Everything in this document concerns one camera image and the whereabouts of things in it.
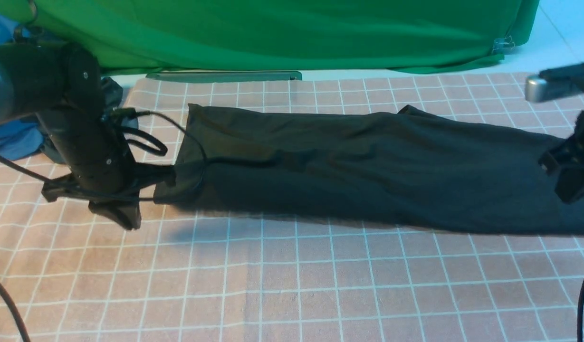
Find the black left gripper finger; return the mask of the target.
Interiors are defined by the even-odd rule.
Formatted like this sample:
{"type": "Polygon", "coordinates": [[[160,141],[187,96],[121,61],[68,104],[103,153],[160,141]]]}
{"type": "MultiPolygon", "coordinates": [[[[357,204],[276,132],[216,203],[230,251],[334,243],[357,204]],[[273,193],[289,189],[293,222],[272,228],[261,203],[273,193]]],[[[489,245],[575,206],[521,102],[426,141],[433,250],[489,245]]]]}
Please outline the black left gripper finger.
{"type": "Polygon", "coordinates": [[[139,203],[119,200],[90,201],[88,209],[97,216],[113,221],[126,231],[140,229],[142,216],[139,203]]]}

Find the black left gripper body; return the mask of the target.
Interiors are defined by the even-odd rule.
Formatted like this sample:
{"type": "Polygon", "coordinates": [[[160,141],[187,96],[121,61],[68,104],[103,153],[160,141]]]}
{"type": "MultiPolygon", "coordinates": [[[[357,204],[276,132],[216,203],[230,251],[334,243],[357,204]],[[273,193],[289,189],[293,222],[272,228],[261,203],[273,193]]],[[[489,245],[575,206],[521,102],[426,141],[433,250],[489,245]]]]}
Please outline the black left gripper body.
{"type": "Polygon", "coordinates": [[[44,111],[38,120],[70,169],[68,175],[44,181],[41,193],[50,203],[61,197],[135,203],[144,188],[176,184],[172,165],[136,162],[130,145],[157,156],[168,152],[147,132],[79,111],[44,111]]]}

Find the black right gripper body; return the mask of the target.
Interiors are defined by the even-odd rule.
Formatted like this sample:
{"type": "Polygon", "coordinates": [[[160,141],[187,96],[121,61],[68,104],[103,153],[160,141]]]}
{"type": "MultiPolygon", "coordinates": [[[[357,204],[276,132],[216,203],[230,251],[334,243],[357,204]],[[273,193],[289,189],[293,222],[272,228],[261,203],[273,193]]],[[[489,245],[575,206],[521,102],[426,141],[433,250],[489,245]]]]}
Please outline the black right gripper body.
{"type": "Polygon", "coordinates": [[[575,128],[564,142],[542,154],[539,165],[548,175],[556,175],[556,195],[563,203],[574,203],[584,197],[584,110],[575,128]]]}

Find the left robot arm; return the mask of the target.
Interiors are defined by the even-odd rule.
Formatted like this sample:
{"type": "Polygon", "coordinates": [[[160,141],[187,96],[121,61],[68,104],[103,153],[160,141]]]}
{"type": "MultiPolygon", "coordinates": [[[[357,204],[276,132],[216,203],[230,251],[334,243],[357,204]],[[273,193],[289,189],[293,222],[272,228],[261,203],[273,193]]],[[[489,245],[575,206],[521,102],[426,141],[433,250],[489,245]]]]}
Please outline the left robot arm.
{"type": "Polygon", "coordinates": [[[140,191],[176,180],[171,165],[136,162],[130,145],[163,156],[163,143],[141,130],[121,126],[116,117],[131,109],[105,112],[100,66],[73,43],[0,45],[0,125],[34,114],[70,173],[50,179],[0,157],[0,162],[43,182],[42,196],[88,201],[90,212],[127,231],[141,225],[140,191]],[[153,143],[153,148],[126,134],[153,143]]]}

